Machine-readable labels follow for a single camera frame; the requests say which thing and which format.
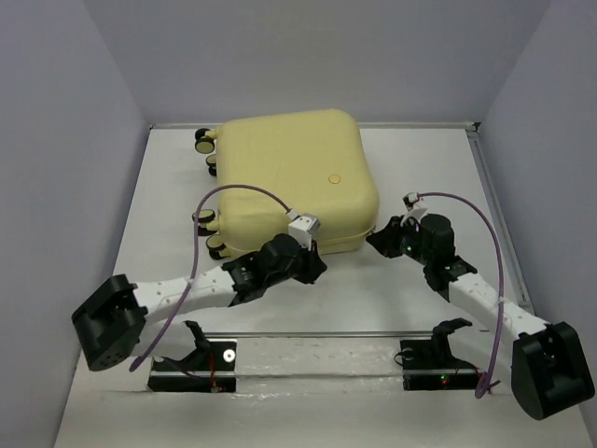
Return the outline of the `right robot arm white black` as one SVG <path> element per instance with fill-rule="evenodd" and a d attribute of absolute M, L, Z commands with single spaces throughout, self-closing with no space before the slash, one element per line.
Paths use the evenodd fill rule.
<path fill-rule="evenodd" d="M 366 240 L 388 259 L 406 256 L 420 263 L 433 291 L 498 337 L 510 389 L 533 419 L 546 419 L 594 397 L 595 385 L 576 330 L 565 322 L 550 324 L 499 298 L 478 270 L 457 255 L 448 218 L 392 217 Z"/>

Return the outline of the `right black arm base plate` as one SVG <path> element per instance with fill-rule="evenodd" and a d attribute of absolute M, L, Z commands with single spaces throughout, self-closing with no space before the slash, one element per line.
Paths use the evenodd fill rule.
<path fill-rule="evenodd" d="M 455 357 L 449 336 L 460 336 L 472 323 L 464 318 L 444 320 L 433 327 L 426 339 L 403 339 L 394 355 L 402 369 L 406 391 L 474 390 L 481 371 L 470 362 Z"/>

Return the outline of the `yellow hard-shell suitcase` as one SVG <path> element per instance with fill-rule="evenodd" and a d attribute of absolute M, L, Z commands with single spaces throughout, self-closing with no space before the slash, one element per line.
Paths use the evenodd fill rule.
<path fill-rule="evenodd" d="M 320 254 L 359 249 L 376 227 L 380 196 L 356 120 L 338 109 L 235 119 L 195 132 L 223 187 L 197 215 L 212 259 L 256 251 L 289 223 L 286 209 L 318 218 Z"/>

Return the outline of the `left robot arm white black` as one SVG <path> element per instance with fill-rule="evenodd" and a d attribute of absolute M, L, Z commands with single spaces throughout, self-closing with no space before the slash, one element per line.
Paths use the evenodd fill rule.
<path fill-rule="evenodd" d="M 274 286 L 294 280 L 312 285 L 327 270 L 317 243 L 307 248 L 278 234 L 256 252 L 194 278 L 133 283 L 124 274 L 105 280 L 72 313 L 90 371 L 105 371 L 155 349 L 162 328 L 174 318 L 202 309 L 230 308 L 255 301 Z"/>

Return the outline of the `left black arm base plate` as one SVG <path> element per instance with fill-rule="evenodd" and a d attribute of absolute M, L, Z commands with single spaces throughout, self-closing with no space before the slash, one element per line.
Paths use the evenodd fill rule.
<path fill-rule="evenodd" d="M 194 349 L 181 359 L 154 358 L 147 388 L 161 393 L 235 393 L 237 391 L 236 339 L 208 339 L 200 325 L 186 321 Z"/>

